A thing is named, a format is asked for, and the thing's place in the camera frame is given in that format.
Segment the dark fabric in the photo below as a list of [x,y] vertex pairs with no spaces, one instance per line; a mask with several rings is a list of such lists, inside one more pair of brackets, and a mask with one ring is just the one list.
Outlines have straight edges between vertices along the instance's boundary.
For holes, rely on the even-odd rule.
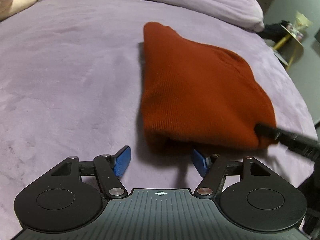
[[279,42],[284,36],[287,35],[287,32],[282,28],[282,26],[286,27],[288,23],[290,22],[282,20],[280,23],[265,25],[264,30],[257,34],[263,39]]

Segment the yellow stool leg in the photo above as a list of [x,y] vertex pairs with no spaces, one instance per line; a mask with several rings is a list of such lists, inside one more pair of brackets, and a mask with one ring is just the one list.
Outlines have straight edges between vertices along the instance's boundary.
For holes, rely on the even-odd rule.
[[291,34],[287,34],[276,45],[274,45],[272,49],[273,50],[280,49],[291,37],[292,37]]
[[288,62],[287,67],[285,68],[285,71],[288,71],[289,68],[291,67],[292,62],[293,62],[293,60],[294,60],[294,57],[296,56],[298,46],[299,46],[299,45],[298,45],[298,43],[297,43],[296,46],[294,47],[294,51],[293,51],[293,53],[292,53],[292,55],[291,55],[291,58],[290,58],[290,60],[289,60],[289,62]]

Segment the round black disc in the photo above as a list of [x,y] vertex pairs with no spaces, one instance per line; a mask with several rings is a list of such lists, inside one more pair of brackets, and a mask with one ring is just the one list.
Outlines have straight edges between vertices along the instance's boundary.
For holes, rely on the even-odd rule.
[[31,184],[14,201],[14,209],[24,227],[45,232],[78,228],[91,221],[102,208],[100,193],[83,182],[58,179]]
[[256,182],[238,182],[226,188],[221,193],[220,207],[226,217],[242,227],[276,232],[301,222],[307,210],[307,201],[289,183],[277,184],[262,178]]
[[250,205],[262,210],[277,209],[284,203],[284,197],[279,192],[266,188],[251,191],[247,200]]
[[37,197],[38,204],[49,210],[59,210],[70,206],[75,195],[66,189],[53,188],[42,192]]

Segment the blue gripper pad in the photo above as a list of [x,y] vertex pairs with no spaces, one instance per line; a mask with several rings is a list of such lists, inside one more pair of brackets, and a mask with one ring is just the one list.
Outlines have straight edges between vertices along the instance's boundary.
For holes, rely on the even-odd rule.
[[195,149],[191,153],[191,160],[201,177],[204,177],[209,168],[207,167],[205,158]]
[[122,177],[131,160],[131,148],[127,147],[117,158],[113,172],[117,177]]

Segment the orange beanie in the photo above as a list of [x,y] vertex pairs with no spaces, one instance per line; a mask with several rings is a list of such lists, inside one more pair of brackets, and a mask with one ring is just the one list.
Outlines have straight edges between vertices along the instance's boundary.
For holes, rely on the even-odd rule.
[[168,139],[242,150],[273,143],[254,132],[259,122],[275,127],[275,114],[239,55],[150,22],[144,26],[144,56],[141,112],[151,148]]

